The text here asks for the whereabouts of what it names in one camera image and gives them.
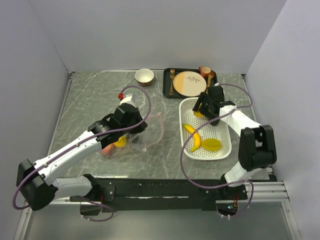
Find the yellow banana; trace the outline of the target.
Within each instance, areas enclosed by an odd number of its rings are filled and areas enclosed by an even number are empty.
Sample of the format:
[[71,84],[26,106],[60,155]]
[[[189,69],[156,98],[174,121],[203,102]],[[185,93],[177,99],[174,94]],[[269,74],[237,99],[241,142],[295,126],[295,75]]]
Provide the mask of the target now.
[[199,133],[189,124],[185,124],[183,123],[182,124],[182,127],[189,133],[189,134],[192,134],[192,133],[195,133],[192,138],[193,138],[193,147],[190,149],[190,152],[194,152],[196,151],[197,149],[200,148],[201,146],[201,137],[199,135]]

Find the yellow lemon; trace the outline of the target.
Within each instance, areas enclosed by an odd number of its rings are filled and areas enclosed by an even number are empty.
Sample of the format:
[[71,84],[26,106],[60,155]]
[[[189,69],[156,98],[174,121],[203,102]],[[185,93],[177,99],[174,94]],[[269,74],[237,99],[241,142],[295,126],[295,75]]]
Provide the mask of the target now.
[[113,143],[116,148],[124,148],[127,144],[127,137],[125,135],[121,136],[118,141]]

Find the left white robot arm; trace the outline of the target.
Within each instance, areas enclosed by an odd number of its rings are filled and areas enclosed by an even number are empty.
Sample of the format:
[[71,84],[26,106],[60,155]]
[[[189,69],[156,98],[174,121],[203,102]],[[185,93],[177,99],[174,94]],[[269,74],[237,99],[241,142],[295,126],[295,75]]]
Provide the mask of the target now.
[[60,174],[78,161],[117,142],[127,133],[139,134],[147,126],[137,107],[122,103],[114,113],[95,121],[77,139],[58,151],[35,162],[28,159],[21,162],[16,180],[17,191],[34,211],[64,197],[80,196],[93,201],[101,193],[101,187],[91,174],[77,178],[60,178]]

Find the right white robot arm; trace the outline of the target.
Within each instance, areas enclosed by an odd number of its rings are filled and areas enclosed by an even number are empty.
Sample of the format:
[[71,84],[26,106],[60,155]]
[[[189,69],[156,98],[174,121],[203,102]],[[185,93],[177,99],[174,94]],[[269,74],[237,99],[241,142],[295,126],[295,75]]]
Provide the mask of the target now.
[[216,126],[220,121],[226,123],[239,136],[238,161],[221,177],[219,195],[224,199],[232,198],[237,186],[260,170],[277,161],[274,130],[270,125],[261,125],[242,113],[242,106],[226,101],[221,85],[210,86],[201,92],[194,107]]

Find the clear zip top bag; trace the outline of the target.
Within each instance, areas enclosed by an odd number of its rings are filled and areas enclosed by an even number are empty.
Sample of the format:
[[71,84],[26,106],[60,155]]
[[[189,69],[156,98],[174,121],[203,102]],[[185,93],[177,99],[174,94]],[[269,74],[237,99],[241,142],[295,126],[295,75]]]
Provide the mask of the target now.
[[163,138],[163,135],[164,123],[161,113],[158,112],[152,114],[150,112],[149,115],[146,115],[146,119],[143,124],[135,129],[131,129],[129,132],[123,134],[122,136],[126,136],[127,147],[136,149],[144,153],[149,147],[157,144]]

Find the round yellow orange fruit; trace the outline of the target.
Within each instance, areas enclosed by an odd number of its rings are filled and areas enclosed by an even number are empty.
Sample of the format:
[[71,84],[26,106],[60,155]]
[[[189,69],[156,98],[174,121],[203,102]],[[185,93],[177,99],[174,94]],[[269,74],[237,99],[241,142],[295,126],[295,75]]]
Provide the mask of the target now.
[[199,111],[194,111],[193,114],[194,114],[196,117],[198,117],[198,118],[204,117],[204,115],[201,114]]

